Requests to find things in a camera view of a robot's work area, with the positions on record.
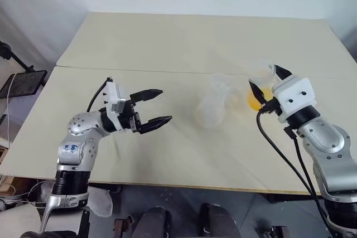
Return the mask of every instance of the black stand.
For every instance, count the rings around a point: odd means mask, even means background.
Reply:
[[[284,194],[275,194],[275,193],[261,193],[261,195],[269,203],[281,203],[289,201],[306,201],[313,200],[311,195],[284,195]]]
[[[6,60],[10,60],[11,58],[13,58],[15,60],[15,62],[17,62],[24,70],[25,72],[35,72],[35,70],[33,69],[33,65],[31,65],[30,67],[28,67],[26,64],[23,63],[23,61],[21,61],[12,51],[11,51],[11,47],[0,41],[0,57],[6,59]],[[42,86],[46,85],[45,81],[41,82]]]

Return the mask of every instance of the black cable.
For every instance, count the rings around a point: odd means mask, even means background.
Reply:
[[[111,78],[107,78],[106,81],[100,86],[100,88],[96,91],[96,93],[94,94],[94,96],[90,100],[90,103],[89,103],[88,108],[87,108],[87,112],[90,112],[90,108],[93,105],[93,102],[98,97],[99,93],[103,90],[103,88],[105,88],[105,85],[107,84],[107,82],[112,82],[112,81],[113,80]]]
[[[295,174],[299,177],[299,179],[301,180],[302,184],[305,186],[305,188],[308,190],[309,194],[312,196],[313,200],[316,203],[317,209],[319,210],[319,213],[321,215],[321,218],[324,222],[324,224],[326,225],[327,229],[329,230],[329,232],[331,233],[331,235],[333,237],[336,237],[335,232],[331,229],[330,225],[327,222],[326,219],[326,213],[323,211],[320,203],[319,203],[319,199],[317,198],[317,194],[315,192],[315,189],[313,187],[313,184],[311,182],[311,178],[307,173],[307,169],[306,166],[302,160],[301,157],[301,153],[300,153],[300,148],[298,146],[297,143],[297,139],[296,137],[293,138],[294,144],[295,144],[295,148],[296,148],[296,153],[297,153],[297,157],[299,159],[299,162],[301,164],[301,167],[304,171],[304,174],[307,178],[308,184],[306,183],[306,181],[303,179],[303,177],[300,175],[299,171],[294,167],[294,165],[285,157],[285,155],[279,150],[279,148],[275,145],[275,143],[270,139],[270,137],[265,133],[262,124],[260,122],[260,116],[263,114],[263,111],[259,111],[257,114],[257,126],[259,131],[261,132],[261,134],[265,137],[265,139],[268,141],[268,143],[274,148],[274,150],[281,156],[281,158],[283,158],[283,160],[291,167],[291,169],[295,172]]]
[[[294,141],[294,145],[295,145],[295,149],[296,149],[297,158],[299,159],[300,165],[301,165],[302,170],[303,170],[303,172],[305,174],[305,177],[307,179],[308,185],[310,186],[310,189],[311,189],[311,193],[312,193],[311,196],[312,196],[314,202],[316,203],[317,209],[319,210],[320,216],[321,216],[322,220],[324,221],[324,224],[326,225],[326,228],[329,230],[329,232],[331,233],[331,235],[333,237],[336,237],[335,232],[331,229],[330,225],[327,222],[326,212],[322,209],[322,207],[321,207],[321,205],[319,203],[319,199],[317,198],[317,194],[316,194],[316,191],[315,191],[315,189],[313,187],[313,184],[311,182],[310,175],[307,173],[306,166],[305,166],[305,164],[304,164],[304,162],[302,160],[302,157],[301,157],[299,143],[297,142],[296,138],[293,138],[293,141]]]
[[[261,134],[265,137],[265,139],[268,141],[268,143],[274,148],[274,150],[280,155],[281,158],[290,166],[290,168],[295,172],[295,174],[299,177],[301,180],[302,184],[305,186],[309,194],[311,194],[310,187],[304,180],[304,178],[301,176],[299,171],[294,167],[294,165],[285,157],[285,155],[279,150],[279,148],[275,145],[275,143],[269,138],[269,136],[265,133],[264,129],[262,128],[262,124],[260,123],[260,116],[263,114],[261,110],[259,110],[257,114],[257,126]]]

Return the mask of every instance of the transparent cup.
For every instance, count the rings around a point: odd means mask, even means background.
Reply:
[[[259,61],[252,65],[248,71],[249,81],[256,84],[264,94],[264,98],[269,101],[273,99],[272,86],[277,82],[275,65],[266,61]],[[249,88],[247,93],[249,106],[258,111],[261,107],[260,102],[254,97],[252,90]]]
[[[194,117],[202,127],[215,128],[223,121],[232,89],[228,75],[214,74],[211,77],[205,97],[194,110]]]

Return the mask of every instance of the gray floor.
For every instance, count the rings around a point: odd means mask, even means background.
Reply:
[[[258,226],[287,226],[291,238],[326,238],[328,233],[312,201],[269,203],[256,193],[170,188],[154,186],[123,186],[120,194],[112,195],[113,215],[102,218],[91,213],[90,238],[113,237],[116,218],[133,215],[139,218],[147,209],[163,206],[172,214],[172,237],[197,235],[197,215],[202,203],[225,207],[235,218],[242,238],[259,238]],[[129,238],[131,232],[124,234]]]

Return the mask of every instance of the white table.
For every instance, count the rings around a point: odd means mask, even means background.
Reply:
[[[230,103],[224,121],[216,129],[197,124],[193,110],[210,74],[56,67],[1,164],[0,173],[53,178],[57,148],[66,136],[69,119],[86,109],[107,76],[125,88],[127,95],[143,89],[162,89],[164,93],[159,97],[138,103],[137,110],[143,122],[161,115],[173,115],[173,119],[144,135],[113,133],[102,139],[91,181],[306,193],[295,174],[259,134],[255,112],[245,104],[243,96]],[[244,75],[231,78],[235,85],[247,83]],[[357,99],[352,79],[311,77],[311,82],[317,93],[318,110],[352,133],[357,120],[356,114],[351,113]],[[93,109],[101,108],[102,101],[99,96]],[[293,144],[276,116],[264,116],[262,122],[298,167]],[[312,161],[305,152],[303,156],[312,174]]]
[[[104,138],[91,181],[306,193],[259,134],[255,112],[246,104],[246,70],[260,59],[309,77],[320,113],[353,140],[357,137],[357,65],[323,21],[89,13],[57,63],[65,67],[54,69],[0,173],[53,178],[68,120],[84,111],[99,85],[112,76],[127,96],[148,88],[164,90],[138,104],[143,121],[174,118],[152,133]],[[192,114],[217,72],[230,74],[240,94],[222,124],[209,130]],[[262,122],[299,167],[276,116],[264,116]],[[357,150],[352,154],[357,158]],[[312,161],[305,152],[303,156],[312,175]]]
[[[322,20],[166,14],[90,12],[57,65],[246,74],[261,59],[308,77],[357,74]]]

